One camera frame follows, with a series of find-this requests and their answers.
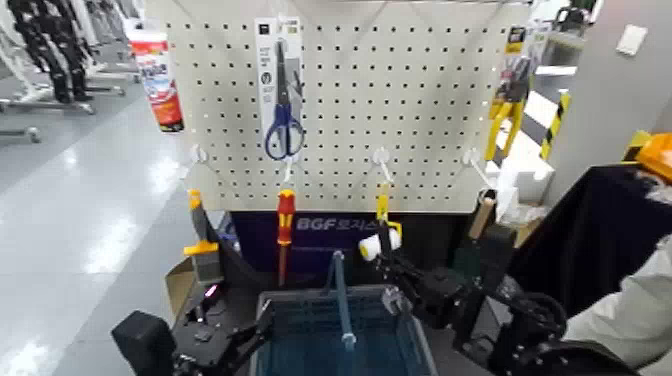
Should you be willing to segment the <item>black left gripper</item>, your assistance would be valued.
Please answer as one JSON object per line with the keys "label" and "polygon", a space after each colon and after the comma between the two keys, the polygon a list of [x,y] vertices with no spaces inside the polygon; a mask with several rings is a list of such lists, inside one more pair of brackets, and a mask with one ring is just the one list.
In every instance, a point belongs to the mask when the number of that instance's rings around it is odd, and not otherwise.
{"label": "black left gripper", "polygon": [[272,336],[273,304],[266,300],[254,323],[232,327],[207,321],[207,312],[221,297],[219,283],[212,284],[173,327],[176,349],[174,375],[236,375]]}

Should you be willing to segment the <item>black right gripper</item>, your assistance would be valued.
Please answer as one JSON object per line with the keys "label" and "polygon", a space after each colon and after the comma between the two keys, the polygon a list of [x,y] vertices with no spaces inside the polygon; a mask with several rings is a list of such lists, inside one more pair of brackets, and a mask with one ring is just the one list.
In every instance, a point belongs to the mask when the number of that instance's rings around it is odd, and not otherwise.
{"label": "black right gripper", "polygon": [[417,287],[417,313],[410,301],[398,304],[401,321],[405,324],[423,322],[431,328],[446,328],[455,321],[461,301],[470,292],[469,282],[461,273],[439,267],[424,271],[421,276],[420,270],[402,256],[385,260],[385,275],[400,288]]}

